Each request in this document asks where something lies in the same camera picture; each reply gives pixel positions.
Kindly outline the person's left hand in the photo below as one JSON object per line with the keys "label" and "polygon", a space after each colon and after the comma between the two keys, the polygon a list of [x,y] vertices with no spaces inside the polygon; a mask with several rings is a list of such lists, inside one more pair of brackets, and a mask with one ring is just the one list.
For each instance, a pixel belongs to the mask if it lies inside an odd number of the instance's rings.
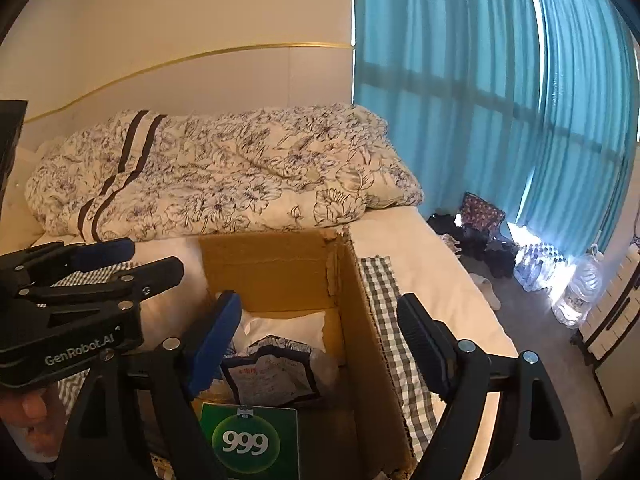
{"label": "person's left hand", "polygon": [[38,457],[58,456],[66,428],[66,415],[58,397],[57,384],[27,392],[2,390],[1,419],[12,427],[26,431],[27,448]]}

